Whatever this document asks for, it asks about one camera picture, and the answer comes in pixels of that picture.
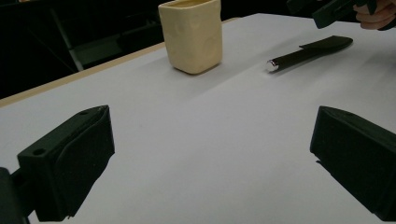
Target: white table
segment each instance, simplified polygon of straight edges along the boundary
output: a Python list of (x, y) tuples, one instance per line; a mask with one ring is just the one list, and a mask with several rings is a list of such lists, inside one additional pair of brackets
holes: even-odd
[[(331, 35), (348, 49), (277, 74)], [(374, 224), (309, 152), (318, 107), (396, 132), (396, 30), (256, 14), (223, 25), (222, 63), (192, 77), (164, 48), (0, 108), (0, 166), (80, 110), (109, 105), (116, 154), (64, 223)], [(30, 216), (37, 223), (35, 214)]]

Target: finger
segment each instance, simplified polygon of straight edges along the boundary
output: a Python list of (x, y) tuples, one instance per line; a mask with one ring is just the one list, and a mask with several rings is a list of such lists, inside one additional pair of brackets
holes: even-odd
[(356, 14), (356, 20), (363, 22), (370, 22), (370, 23), (381, 22), (389, 17), (394, 16), (395, 13), (396, 13), (396, 6), (389, 5), (388, 7), (382, 9), (381, 11), (376, 12), (373, 15), (358, 13)]
[(389, 17), (386, 20), (380, 21), (380, 22), (362, 22), (361, 28), (366, 29), (366, 30), (378, 30), (378, 29), (388, 25), (395, 18), (396, 18), (395, 16), (392, 16), (392, 17)]
[[(388, 7), (389, 5), (396, 5), (396, 0), (377, 0), (375, 13), (382, 11), (385, 7)], [(355, 6), (353, 6), (353, 10), (355, 10), (361, 14), (370, 15), (370, 11), (369, 11), (369, 8), (367, 7), (367, 5), (364, 5), (362, 7), (358, 7), (355, 5)]]

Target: beige cup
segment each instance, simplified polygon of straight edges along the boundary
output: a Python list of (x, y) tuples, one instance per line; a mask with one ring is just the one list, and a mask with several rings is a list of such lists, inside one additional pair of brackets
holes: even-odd
[(221, 61), (220, 0), (176, 0), (158, 9), (170, 64), (195, 75)]

